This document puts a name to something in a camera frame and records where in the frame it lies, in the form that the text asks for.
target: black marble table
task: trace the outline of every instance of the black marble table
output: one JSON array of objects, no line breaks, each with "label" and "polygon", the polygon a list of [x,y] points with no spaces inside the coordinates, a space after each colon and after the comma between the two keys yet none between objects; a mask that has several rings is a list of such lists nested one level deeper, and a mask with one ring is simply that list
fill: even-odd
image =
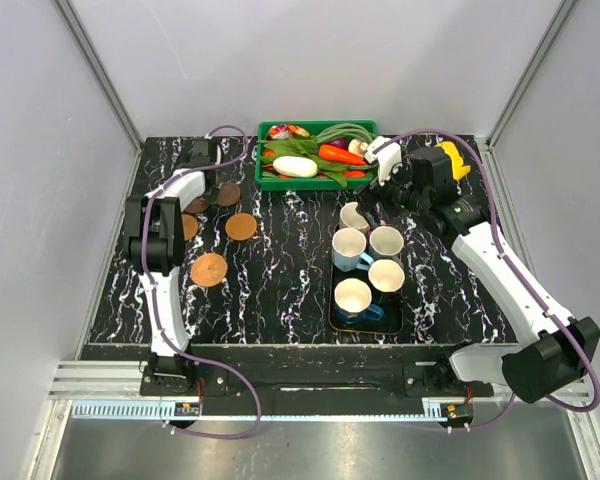
[{"label": "black marble table", "polygon": [[[475,145],[472,137],[467,140]],[[147,139],[133,191],[146,193],[172,173],[191,145],[191,138]],[[407,150],[436,142],[435,137],[409,139]],[[199,234],[187,243],[181,269],[182,312],[195,344],[432,344],[513,342],[511,327],[477,278],[453,253],[405,216],[392,222],[404,232],[404,327],[393,336],[339,333],[327,319],[330,238],[338,211],[350,192],[263,192],[254,181],[255,139],[250,155],[237,166],[221,170],[221,181],[242,187],[241,202],[231,208],[211,207],[197,215]],[[235,157],[242,139],[222,139],[225,155]],[[469,155],[460,149],[465,160]],[[462,192],[484,195],[474,167],[462,180]],[[236,212],[251,213],[258,222],[255,237],[229,239],[224,226]],[[193,284],[189,271],[203,253],[226,258],[223,283],[207,289]],[[106,346],[140,346],[150,341],[146,299],[137,273],[124,259],[121,236],[103,286],[87,338],[93,351]]]}]

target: white wall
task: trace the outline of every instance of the white wall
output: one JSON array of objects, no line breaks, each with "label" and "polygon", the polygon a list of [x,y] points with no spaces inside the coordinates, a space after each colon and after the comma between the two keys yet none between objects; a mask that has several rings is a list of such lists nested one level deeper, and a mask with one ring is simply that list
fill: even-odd
[{"label": "white wall", "polygon": [[133,151],[50,1],[0,2],[0,479],[72,358]]},{"label": "white wall", "polygon": [[486,135],[559,0],[73,0],[142,135],[371,118]]},{"label": "white wall", "polygon": [[600,325],[600,0],[578,6],[496,149],[540,280]]}]

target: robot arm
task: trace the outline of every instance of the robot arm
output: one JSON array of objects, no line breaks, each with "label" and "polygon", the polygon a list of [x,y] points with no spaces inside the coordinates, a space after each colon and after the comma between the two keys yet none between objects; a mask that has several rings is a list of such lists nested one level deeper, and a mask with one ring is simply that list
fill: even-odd
[{"label": "robot arm", "polygon": [[[388,139],[378,137],[381,145]],[[421,148],[405,159],[391,145],[376,157],[378,177],[356,191],[358,210],[373,225],[378,207],[389,217],[410,212],[421,226],[442,239],[459,260],[480,279],[500,306],[518,344],[463,346],[432,367],[435,383],[451,389],[459,382],[482,381],[508,385],[522,400],[532,403],[581,378],[586,369],[564,334],[549,318],[555,314],[574,335],[589,359],[600,330],[591,318],[575,320],[550,296],[520,259],[503,242],[500,253],[492,237],[488,212],[477,198],[457,193],[458,168],[439,147]],[[505,261],[507,257],[549,306],[544,311]]]},{"label": "robot arm", "polygon": [[[188,161],[176,166],[173,176],[183,170],[219,163],[222,152],[217,142],[205,139],[195,140],[188,153]],[[184,329],[182,307],[180,305],[179,272],[184,261],[185,242],[182,229],[181,206],[187,207],[197,197],[213,203],[217,196],[216,179],[213,171],[189,173],[171,183],[155,200],[151,212],[151,227],[147,242],[147,264],[154,284],[144,272],[141,263],[142,225],[148,199],[156,190],[142,195],[131,195],[125,205],[124,248],[128,260],[139,272],[140,282],[145,289],[151,321],[151,359],[149,374],[152,378],[191,377],[187,369],[190,362],[184,362],[165,342],[158,329],[154,316],[153,296],[156,289],[156,306],[163,331],[174,345],[186,350],[189,337]]]}]

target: purple onion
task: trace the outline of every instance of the purple onion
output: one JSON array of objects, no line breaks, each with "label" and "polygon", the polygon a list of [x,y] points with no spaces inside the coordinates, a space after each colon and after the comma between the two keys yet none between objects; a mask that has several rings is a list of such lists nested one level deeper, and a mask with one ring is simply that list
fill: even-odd
[{"label": "purple onion", "polygon": [[333,145],[334,147],[342,148],[346,150],[349,147],[349,142],[347,142],[346,137],[336,138],[335,140],[330,141],[327,145]]}]

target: red chili pepper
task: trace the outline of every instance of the red chili pepper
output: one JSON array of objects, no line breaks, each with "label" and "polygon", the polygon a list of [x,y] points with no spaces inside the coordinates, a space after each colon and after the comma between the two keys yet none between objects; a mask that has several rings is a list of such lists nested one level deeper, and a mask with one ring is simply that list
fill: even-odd
[{"label": "red chili pepper", "polygon": [[350,172],[344,172],[344,176],[347,178],[364,178],[366,177],[364,172],[360,170],[351,170]]},{"label": "red chili pepper", "polygon": [[318,151],[318,156],[323,160],[329,160],[335,163],[346,163],[347,165],[357,165],[363,167],[367,164],[360,155],[348,152],[342,148],[333,145],[322,145]]}]

